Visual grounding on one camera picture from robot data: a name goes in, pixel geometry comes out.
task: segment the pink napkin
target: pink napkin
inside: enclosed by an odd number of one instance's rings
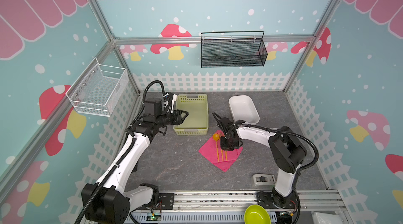
[[[217,134],[224,135],[222,131],[216,131]],[[219,156],[217,158],[217,145],[219,150]],[[217,142],[213,139],[213,136],[207,140],[207,142],[199,149],[199,153],[207,158],[213,165],[217,166],[223,172],[228,171],[229,167],[237,160],[242,152],[242,147],[233,151],[227,151],[225,158],[225,151],[220,148],[220,141]]]

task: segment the white dish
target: white dish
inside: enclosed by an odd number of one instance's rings
[[[255,104],[249,96],[232,96],[229,99],[229,108],[234,122],[244,120],[246,123],[255,125],[260,120]]]

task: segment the lime green bowl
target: lime green bowl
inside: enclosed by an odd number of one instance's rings
[[[245,224],[271,224],[271,220],[266,209],[251,205],[245,211]]]

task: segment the gray marble tabletop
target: gray marble tabletop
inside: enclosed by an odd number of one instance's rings
[[[243,151],[227,172],[212,165],[198,150],[217,130],[211,112],[232,119],[228,99],[247,95],[254,101],[259,113],[258,125],[268,128],[288,126],[302,134],[297,120],[283,92],[205,92],[208,96],[209,129],[207,135],[178,136],[172,126],[166,136],[158,134],[144,151],[138,162],[138,170],[130,175],[126,191],[141,183],[159,186],[160,191],[178,190],[253,190],[251,176],[256,173],[274,174],[276,166],[270,148],[245,140]],[[147,97],[161,93],[148,93]],[[311,152],[304,164],[312,160]],[[297,190],[326,189],[317,166],[302,171]]]

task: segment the black wire mesh basket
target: black wire mesh basket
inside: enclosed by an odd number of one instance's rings
[[[201,67],[264,66],[263,31],[201,33]]]

